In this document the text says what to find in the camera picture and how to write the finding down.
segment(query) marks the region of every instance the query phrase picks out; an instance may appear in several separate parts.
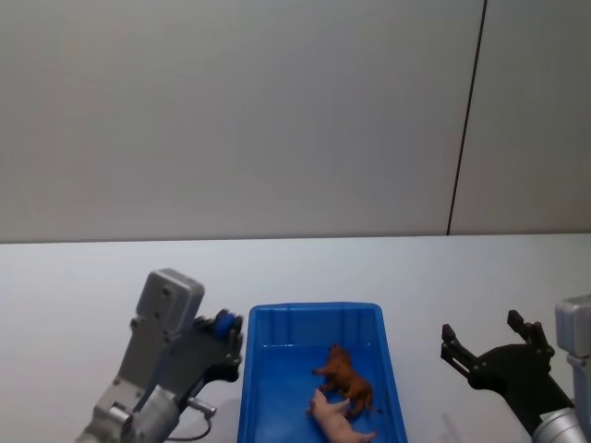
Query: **toy animal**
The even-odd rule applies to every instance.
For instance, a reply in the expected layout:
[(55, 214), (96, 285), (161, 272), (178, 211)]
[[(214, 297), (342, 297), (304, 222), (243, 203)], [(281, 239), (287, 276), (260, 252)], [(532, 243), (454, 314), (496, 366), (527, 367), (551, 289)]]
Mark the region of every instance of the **toy animal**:
[(324, 394), (316, 389), (310, 400), (311, 413), (330, 443), (367, 443), (376, 433), (361, 434), (353, 430), (344, 414), (349, 409), (349, 399), (339, 403), (328, 403)]
[(371, 385), (353, 369), (349, 353), (338, 344), (329, 348), (324, 367), (312, 369), (312, 374), (326, 376), (326, 383), (320, 386), (321, 392), (338, 389), (343, 397), (354, 402), (353, 409), (346, 412), (348, 418), (357, 417), (364, 410), (371, 409)]

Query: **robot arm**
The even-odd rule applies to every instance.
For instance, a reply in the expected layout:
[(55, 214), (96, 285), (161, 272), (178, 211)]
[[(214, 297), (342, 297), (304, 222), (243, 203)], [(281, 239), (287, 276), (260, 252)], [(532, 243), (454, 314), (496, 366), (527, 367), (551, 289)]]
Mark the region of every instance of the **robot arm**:
[(563, 300), (555, 308), (558, 345), (573, 367), (576, 415), (591, 441), (591, 295)]
[(77, 443), (161, 443), (186, 407), (215, 413), (195, 396), (210, 381), (238, 379), (242, 318), (224, 310), (195, 319), (203, 295), (172, 269), (151, 272), (121, 367)]
[(441, 358), (472, 388), (500, 394), (534, 443), (586, 443), (573, 403), (549, 375), (554, 350), (541, 324), (524, 323), (517, 311), (509, 312), (507, 323), (525, 343), (500, 346), (479, 357), (462, 346), (450, 325), (444, 325)]

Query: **cable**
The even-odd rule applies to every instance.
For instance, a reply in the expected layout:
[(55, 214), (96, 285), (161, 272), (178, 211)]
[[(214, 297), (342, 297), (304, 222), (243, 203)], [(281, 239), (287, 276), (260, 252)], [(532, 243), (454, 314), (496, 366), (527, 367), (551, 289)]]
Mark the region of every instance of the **cable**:
[(203, 434), (199, 434), (196, 437), (169, 437), (166, 441), (197, 441), (205, 438), (211, 432), (211, 419), (206, 418), (205, 421), (207, 422), (207, 429)]

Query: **white tabletop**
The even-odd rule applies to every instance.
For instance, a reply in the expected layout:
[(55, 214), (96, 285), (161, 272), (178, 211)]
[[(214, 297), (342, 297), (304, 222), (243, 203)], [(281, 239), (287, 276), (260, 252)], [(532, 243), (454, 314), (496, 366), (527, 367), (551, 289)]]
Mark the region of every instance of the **white tabletop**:
[[(160, 268), (205, 284), (203, 315), (378, 303), (410, 442), (521, 443), (504, 400), (471, 390), (440, 359), (441, 325), (480, 354), (519, 342), (505, 324), (517, 309), (542, 321), (554, 344), (554, 304), (591, 291), (591, 235), (1, 245), (0, 440), (78, 434), (121, 362), (145, 279)], [(571, 395), (561, 351), (552, 374)], [(235, 441), (241, 389), (239, 380), (202, 391), (220, 407), (203, 441)], [(196, 414), (182, 422), (188, 434), (203, 425)]]

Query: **blue plastic bin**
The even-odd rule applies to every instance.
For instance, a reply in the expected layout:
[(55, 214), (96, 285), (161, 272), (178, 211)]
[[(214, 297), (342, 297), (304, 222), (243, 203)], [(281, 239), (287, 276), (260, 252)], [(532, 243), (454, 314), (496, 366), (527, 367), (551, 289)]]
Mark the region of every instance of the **blue plastic bin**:
[[(238, 443), (326, 442), (306, 416), (328, 347), (341, 344), (373, 387), (374, 408), (353, 422), (376, 443), (407, 443), (381, 309), (365, 303), (260, 305), (250, 310)], [(337, 401), (338, 396), (329, 396)]]

